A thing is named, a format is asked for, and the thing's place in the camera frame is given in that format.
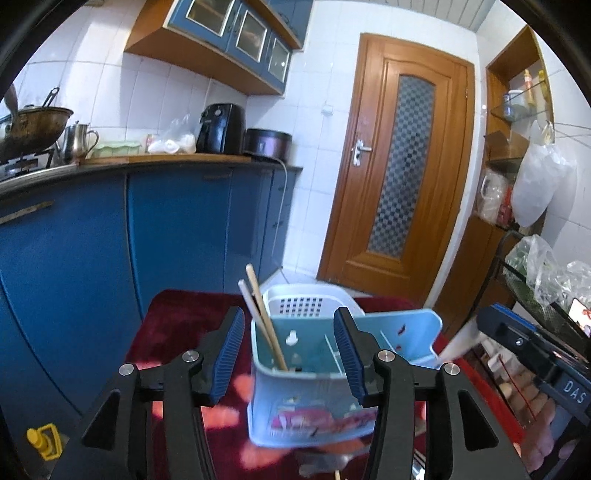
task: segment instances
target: red tablecloth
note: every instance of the red tablecloth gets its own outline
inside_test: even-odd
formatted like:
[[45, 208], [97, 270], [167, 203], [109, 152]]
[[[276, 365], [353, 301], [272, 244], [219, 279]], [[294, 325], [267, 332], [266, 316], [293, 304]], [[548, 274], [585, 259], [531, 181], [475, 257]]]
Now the red tablecloth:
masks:
[[[396, 298], [370, 297], [356, 301], [366, 312], [391, 312], [414, 308], [409, 301]], [[197, 346], [203, 334], [215, 330], [228, 308], [233, 305], [243, 308], [248, 325], [251, 318], [240, 296], [163, 291], [150, 304], [126, 361], [135, 363], [140, 368], [170, 362], [182, 352]], [[435, 342], [435, 350], [441, 351], [445, 344], [445, 338], [440, 336]], [[457, 362], [485, 398], [511, 441], [520, 442], [521, 428], [503, 401], [464, 360], [459, 359]], [[217, 477], [220, 480], [299, 480], [298, 465], [293, 451], [256, 447], [248, 439], [246, 405], [252, 389], [250, 370], [251, 341], [249, 329], [246, 329], [226, 396], [216, 407], [202, 409]], [[158, 479], [166, 479], [168, 474], [161, 403], [154, 404], [153, 413], [155, 469]], [[325, 450], [333, 453], [352, 452], [362, 446], [362, 441], [367, 443], [369, 438], [327, 446]], [[361, 479], [364, 466], [365, 458], [352, 460], [342, 472], [341, 478]], [[334, 475], [320, 474], [314, 478], [332, 480]]]

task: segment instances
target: power cord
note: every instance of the power cord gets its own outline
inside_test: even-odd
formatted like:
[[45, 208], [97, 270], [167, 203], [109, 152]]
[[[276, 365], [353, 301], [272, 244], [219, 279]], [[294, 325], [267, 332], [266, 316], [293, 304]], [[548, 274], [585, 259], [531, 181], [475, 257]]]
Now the power cord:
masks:
[[289, 282], [289, 280], [287, 280], [287, 277], [285, 276], [285, 273], [283, 272], [283, 259], [281, 259], [280, 261], [277, 261], [275, 259], [275, 247], [277, 245], [277, 235], [279, 234], [279, 222], [281, 221], [281, 212], [283, 211], [283, 204], [285, 202], [285, 193], [287, 191], [287, 167], [285, 166], [285, 162], [283, 162], [282, 160], [279, 160], [279, 158], [273, 158], [273, 160], [275, 160], [277, 163], [279, 163], [283, 167], [285, 179], [284, 179], [284, 184], [283, 184], [283, 194], [281, 195], [281, 203], [279, 205], [279, 215], [277, 216], [277, 228], [275, 229], [275, 237], [273, 238], [273, 247], [271, 248], [271, 262], [273, 263], [274, 266], [276, 266], [279, 269], [279, 272], [281, 273], [281, 276], [285, 279], [285, 282], [287, 284], [289, 284], [290, 282]]

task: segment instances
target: yellow bottle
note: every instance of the yellow bottle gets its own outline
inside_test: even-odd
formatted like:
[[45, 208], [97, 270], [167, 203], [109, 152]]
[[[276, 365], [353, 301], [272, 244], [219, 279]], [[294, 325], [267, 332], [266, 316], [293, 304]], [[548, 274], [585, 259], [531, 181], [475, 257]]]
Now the yellow bottle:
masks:
[[548, 84], [546, 83], [546, 72], [544, 70], [540, 70], [538, 76], [540, 77], [540, 89], [542, 90], [542, 96], [546, 102], [549, 102], [550, 95], [548, 93]]

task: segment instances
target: chopstick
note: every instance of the chopstick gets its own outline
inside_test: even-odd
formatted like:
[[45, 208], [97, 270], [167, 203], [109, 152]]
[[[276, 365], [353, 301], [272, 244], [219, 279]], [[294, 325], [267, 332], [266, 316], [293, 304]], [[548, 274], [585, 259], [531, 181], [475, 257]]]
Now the chopstick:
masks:
[[249, 282], [251, 283], [252, 292], [255, 295], [256, 303], [259, 307], [261, 312], [261, 317], [265, 328], [267, 329], [267, 334], [269, 336], [271, 351], [273, 355], [275, 355], [275, 359], [279, 363], [279, 368], [284, 371], [288, 371], [287, 364], [285, 363], [285, 358], [283, 357], [283, 353], [281, 352], [281, 347], [279, 345], [279, 340], [277, 340], [277, 334], [275, 333], [275, 329], [273, 327], [273, 323], [269, 318], [269, 314], [267, 309], [265, 308], [265, 303], [262, 301], [261, 289], [258, 284], [258, 280], [256, 278], [255, 270], [252, 267], [252, 264], [248, 264], [246, 266], [246, 276], [248, 277]]
[[238, 280], [238, 288], [240, 289], [240, 293], [242, 293], [242, 297], [244, 298], [244, 302], [246, 302], [246, 306], [248, 307], [248, 311], [251, 312], [251, 316], [254, 319], [256, 326], [258, 326], [269, 345], [269, 348], [272, 349], [271, 346], [271, 339], [269, 338], [269, 334], [267, 333], [267, 329], [265, 328], [265, 324], [262, 322], [261, 315], [252, 301], [252, 296], [250, 291], [248, 291], [248, 287], [246, 286], [246, 282], [244, 280]]

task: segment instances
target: light blue plastic basket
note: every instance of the light blue plastic basket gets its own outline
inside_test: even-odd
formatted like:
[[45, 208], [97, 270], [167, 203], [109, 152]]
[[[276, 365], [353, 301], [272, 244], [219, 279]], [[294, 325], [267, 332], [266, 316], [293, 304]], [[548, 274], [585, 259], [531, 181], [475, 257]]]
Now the light blue plastic basket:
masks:
[[[342, 442], [371, 433], [377, 409], [362, 408], [351, 395], [340, 360], [332, 318], [272, 319], [288, 367], [273, 369], [265, 339], [251, 323], [254, 396], [248, 405], [248, 433], [255, 445], [295, 448]], [[368, 313], [355, 318], [381, 348], [422, 367], [437, 367], [433, 342], [441, 318], [432, 310]], [[298, 341], [285, 340], [296, 332]]]

